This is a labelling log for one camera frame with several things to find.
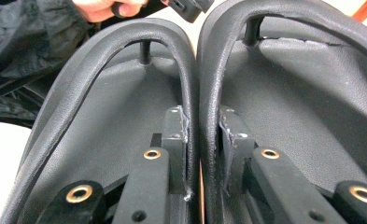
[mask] black sleeve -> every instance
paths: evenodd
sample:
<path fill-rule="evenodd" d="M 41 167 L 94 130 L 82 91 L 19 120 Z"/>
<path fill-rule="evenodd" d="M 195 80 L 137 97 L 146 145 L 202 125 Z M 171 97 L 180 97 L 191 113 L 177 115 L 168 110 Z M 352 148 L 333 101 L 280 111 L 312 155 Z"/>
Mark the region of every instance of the black sleeve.
<path fill-rule="evenodd" d="M 55 73 L 90 28 L 71 0 L 0 6 L 0 82 Z"/>

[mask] grommet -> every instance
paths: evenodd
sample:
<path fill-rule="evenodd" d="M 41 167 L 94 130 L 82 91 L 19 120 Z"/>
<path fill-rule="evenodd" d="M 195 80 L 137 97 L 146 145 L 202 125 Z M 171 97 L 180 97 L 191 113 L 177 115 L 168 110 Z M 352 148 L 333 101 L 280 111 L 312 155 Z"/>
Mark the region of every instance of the grommet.
<path fill-rule="evenodd" d="M 72 188 L 66 194 L 66 200 L 69 203 L 82 203 L 92 195 L 92 187 L 90 185 L 79 185 Z"/>
<path fill-rule="evenodd" d="M 352 186 L 349 188 L 349 192 L 358 200 L 367 203 L 367 188 L 361 186 Z"/>
<path fill-rule="evenodd" d="M 271 150 L 271 149 L 264 149 L 261 152 L 262 156 L 267 158 L 267 159 L 278 159 L 279 158 L 279 153 L 275 150 Z"/>
<path fill-rule="evenodd" d="M 159 150 L 150 149 L 150 150 L 147 150 L 143 156 L 147 160 L 155 160 L 157 158 L 160 158 L 161 152 Z"/>

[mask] black jacket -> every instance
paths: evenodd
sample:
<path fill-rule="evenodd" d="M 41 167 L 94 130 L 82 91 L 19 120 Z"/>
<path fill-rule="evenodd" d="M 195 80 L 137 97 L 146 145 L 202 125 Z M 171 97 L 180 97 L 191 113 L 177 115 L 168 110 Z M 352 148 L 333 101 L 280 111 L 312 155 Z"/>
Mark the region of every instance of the black jacket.
<path fill-rule="evenodd" d="M 0 89 L 58 73 L 92 25 L 71 0 L 18 0 L 0 6 Z M 34 120 L 36 111 L 0 93 L 0 118 Z"/>

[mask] metal ring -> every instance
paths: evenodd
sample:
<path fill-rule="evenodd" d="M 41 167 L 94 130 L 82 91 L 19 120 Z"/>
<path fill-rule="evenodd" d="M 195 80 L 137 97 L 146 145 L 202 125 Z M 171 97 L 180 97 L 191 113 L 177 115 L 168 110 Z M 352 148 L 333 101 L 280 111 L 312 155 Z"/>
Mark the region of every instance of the metal ring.
<path fill-rule="evenodd" d="M 367 188 L 361 186 L 352 186 L 349 188 L 349 192 L 357 199 L 361 200 L 364 203 L 367 203 Z"/>
<path fill-rule="evenodd" d="M 275 150 L 271 150 L 271 149 L 264 149 L 261 152 L 262 156 L 267 158 L 267 159 L 278 159 L 279 158 L 279 153 Z"/>
<path fill-rule="evenodd" d="M 143 156 L 148 160 L 155 160 L 157 158 L 160 158 L 161 152 L 159 150 L 150 149 L 143 154 Z"/>
<path fill-rule="evenodd" d="M 84 194 L 77 195 L 79 191 L 84 191 Z M 69 190 L 66 194 L 66 200 L 69 203 L 82 203 L 92 195 L 92 187 L 90 185 L 79 185 Z"/>

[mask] orange object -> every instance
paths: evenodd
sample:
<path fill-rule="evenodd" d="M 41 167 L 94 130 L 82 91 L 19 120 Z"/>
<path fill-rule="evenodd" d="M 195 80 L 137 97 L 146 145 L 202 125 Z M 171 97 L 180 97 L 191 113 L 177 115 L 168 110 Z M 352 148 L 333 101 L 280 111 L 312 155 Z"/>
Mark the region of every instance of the orange object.
<path fill-rule="evenodd" d="M 367 19 L 367 1 L 352 16 L 357 21 L 364 22 Z"/>

